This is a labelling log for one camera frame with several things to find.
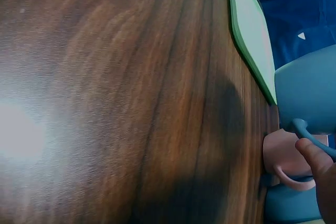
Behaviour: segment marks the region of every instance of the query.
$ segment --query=hand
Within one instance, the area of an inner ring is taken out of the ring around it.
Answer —
[[[336,223],[336,164],[327,153],[306,138],[298,140],[296,148],[311,167],[324,221],[326,224]]]

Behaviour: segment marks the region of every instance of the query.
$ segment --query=pink mug handle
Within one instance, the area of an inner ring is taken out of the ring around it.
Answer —
[[[307,181],[307,182],[299,182],[299,181],[295,181],[291,179],[283,172],[283,170],[281,169],[279,165],[275,165],[273,168],[274,168],[276,175],[280,178],[280,181],[286,186],[294,190],[307,191],[316,185],[314,179]]]

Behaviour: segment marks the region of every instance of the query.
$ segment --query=teal mug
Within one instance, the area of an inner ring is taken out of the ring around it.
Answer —
[[[336,162],[336,150],[312,135],[336,132],[336,45],[296,59],[275,73],[280,125],[306,137]]]
[[[301,178],[300,182],[311,180]],[[321,219],[316,200],[316,188],[296,191],[283,184],[267,190],[264,206],[265,223],[301,223]]]

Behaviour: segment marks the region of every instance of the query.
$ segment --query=pink mug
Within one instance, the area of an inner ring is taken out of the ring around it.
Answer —
[[[328,146],[327,135],[315,135],[321,143]],[[264,138],[263,156],[264,166],[268,173],[275,174],[288,187],[306,191],[315,186],[314,179],[298,182],[289,176],[311,176],[311,169],[304,157],[296,150],[295,142],[298,137],[283,129],[272,132]]]

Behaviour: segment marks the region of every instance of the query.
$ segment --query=wooden table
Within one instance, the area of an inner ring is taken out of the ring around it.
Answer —
[[[0,0],[0,223],[261,223],[227,1]]]

